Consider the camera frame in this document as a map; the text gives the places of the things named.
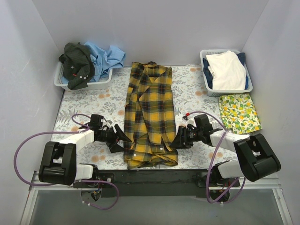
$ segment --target folded cloth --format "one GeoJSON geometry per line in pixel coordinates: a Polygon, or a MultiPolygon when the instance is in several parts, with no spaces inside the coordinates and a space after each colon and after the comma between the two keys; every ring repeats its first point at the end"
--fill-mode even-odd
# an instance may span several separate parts
{"type": "MultiPolygon", "coordinates": [[[[118,47],[111,45],[108,50],[103,50],[91,42],[84,45],[90,51],[90,59],[95,68],[95,75],[90,82],[98,82],[100,77],[108,75],[110,69],[123,67],[126,54],[118,47]]],[[[69,82],[63,78],[61,81],[63,84],[69,82]]]]}
{"type": "Polygon", "coordinates": [[[88,81],[95,74],[88,47],[80,43],[68,43],[64,48],[64,53],[59,57],[59,61],[64,64],[63,84],[67,83],[67,87],[70,90],[88,86],[88,81]]]}
{"type": "Polygon", "coordinates": [[[238,56],[231,51],[221,54],[206,55],[209,71],[213,76],[214,90],[244,90],[246,70],[238,56]]]}
{"type": "Polygon", "coordinates": [[[254,104],[249,94],[223,95],[219,109],[224,126],[235,134],[246,134],[261,129],[254,104]]]}
{"type": "Polygon", "coordinates": [[[172,68],[155,62],[134,62],[125,104],[124,133],[133,142],[124,142],[128,169],[178,163],[170,144],[176,136],[172,68]]]}
{"type": "MultiPolygon", "coordinates": [[[[245,61],[246,61],[246,56],[245,56],[245,53],[244,52],[241,52],[239,54],[237,54],[241,64],[243,66],[245,66],[245,61]]],[[[208,87],[210,89],[212,89],[212,75],[210,73],[210,71],[208,70],[208,67],[210,66],[210,64],[208,63],[207,59],[203,58],[203,72],[204,72],[204,75],[206,76],[206,80],[207,80],[207,84],[208,84],[208,87]]],[[[248,82],[249,82],[249,78],[248,76],[246,75],[246,85],[245,85],[245,90],[248,89],[248,82]]]]}

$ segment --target dark blue fabric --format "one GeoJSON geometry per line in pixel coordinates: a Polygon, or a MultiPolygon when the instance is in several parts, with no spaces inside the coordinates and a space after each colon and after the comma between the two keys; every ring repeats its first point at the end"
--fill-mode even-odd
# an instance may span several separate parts
{"type": "MultiPolygon", "coordinates": [[[[244,52],[241,52],[239,54],[237,54],[241,64],[244,66],[245,65],[245,61],[246,61],[246,56],[245,56],[245,53],[244,52]]],[[[210,89],[212,89],[212,75],[210,73],[210,71],[208,70],[208,66],[210,64],[208,63],[207,59],[203,59],[203,72],[206,76],[206,80],[207,80],[207,84],[208,84],[208,87],[210,89]]],[[[248,88],[248,82],[249,82],[249,78],[248,76],[246,75],[246,85],[245,85],[245,90],[248,88]]]]}

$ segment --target white plastic basket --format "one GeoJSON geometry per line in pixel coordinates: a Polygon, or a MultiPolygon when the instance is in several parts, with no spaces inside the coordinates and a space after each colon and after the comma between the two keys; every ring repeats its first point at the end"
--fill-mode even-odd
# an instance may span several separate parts
{"type": "MultiPolygon", "coordinates": [[[[203,59],[206,59],[206,55],[213,55],[213,54],[220,54],[220,53],[225,53],[227,52],[228,50],[236,53],[236,54],[239,54],[240,51],[238,50],[233,50],[233,49],[210,49],[210,50],[202,50],[200,52],[200,60],[201,60],[201,66],[202,66],[202,71],[203,71],[203,59]]],[[[208,86],[208,83],[207,83],[207,79],[206,79],[206,76],[203,72],[203,77],[204,77],[204,82],[205,82],[205,86],[206,86],[206,89],[207,89],[207,95],[208,96],[211,96],[211,97],[219,97],[221,95],[229,95],[229,94],[237,94],[237,93],[247,93],[247,92],[250,92],[252,91],[253,89],[253,86],[252,86],[252,83],[251,83],[251,79],[250,79],[250,76],[249,76],[249,72],[247,70],[247,67],[246,67],[246,64],[245,64],[245,69],[246,69],[246,75],[248,76],[248,88],[246,90],[213,90],[213,89],[210,89],[209,86],[208,86]]]]}
{"type": "MultiPolygon", "coordinates": [[[[58,63],[56,72],[55,72],[55,77],[54,77],[54,85],[57,87],[62,87],[65,90],[72,91],[68,88],[67,84],[63,84],[61,81],[61,77],[64,71],[64,64],[61,62],[58,63]]],[[[90,82],[88,83],[88,87],[86,88],[81,88],[78,90],[98,90],[98,89],[107,89],[109,86],[111,86],[112,82],[112,75],[113,75],[113,69],[109,71],[108,77],[106,78],[100,78],[99,82],[90,82]]]]}

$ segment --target floral tablecloth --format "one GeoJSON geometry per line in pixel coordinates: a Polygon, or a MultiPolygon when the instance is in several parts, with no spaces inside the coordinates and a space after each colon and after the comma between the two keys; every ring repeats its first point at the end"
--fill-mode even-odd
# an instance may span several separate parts
{"type": "MultiPolygon", "coordinates": [[[[71,120],[75,113],[86,115],[101,114],[113,125],[119,124],[124,128],[125,100],[129,84],[131,68],[114,69],[112,84],[106,90],[65,91],[59,114],[55,124],[55,131],[77,131],[78,127],[71,120]]],[[[200,66],[172,67],[172,90],[175,110],[176,126],[185,125],[182,116],[196,110],[205,111],[220,118],[218,98],[207,96],[203,73],[200,66]]],[[[88,118],[80,116],[77,121],[86,123],[88,118]]],[[[214,128],[219,125],[210,120],[214,128]]],[[[52,141],[66,138],[68,135],[53,135],[52,141]]],[[[195,142],[190,149],[178,150],[178,165],[168,167],[158,165],[139,169],[198,169],[208,168],[213,147],[195,142]]],[[[219,149],[215,163],[237,159],[236,154],[219,149]]],[[[123,161],[123,152],[110,153],[105,143],[94,142],[82,149],[77,155],[77,163],[96,164],[102,170],[125,170],[127,164],[123,161]]]]}

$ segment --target white wall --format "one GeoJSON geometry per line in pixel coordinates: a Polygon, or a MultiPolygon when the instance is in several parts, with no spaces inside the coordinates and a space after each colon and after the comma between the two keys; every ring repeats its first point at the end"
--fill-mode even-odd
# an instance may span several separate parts
{"type": "Polygon", "coordinates": [[[67,42],[110,44],[133,61],[199,63],[210,48],[241,50],[267,0],[33,0],[62,52],[67,42]]]}
{"type": "Polygon", "coordinates": [[[243,48],[262,133],[277,154],[283,194],[300,224],[300,1],[269,0],[243,48]]]}
{"type": "MultiPolygon", "coordinates": [[[[53,130],[62,91],[53,85],[58,49],[31,0],[0,1],[0,224],[20,223],[29,186],[15,175],[13,155],[29,135],[53,130]]],[[[26,144],[18,158],[31,180],[49,136],[26,144]]]]}

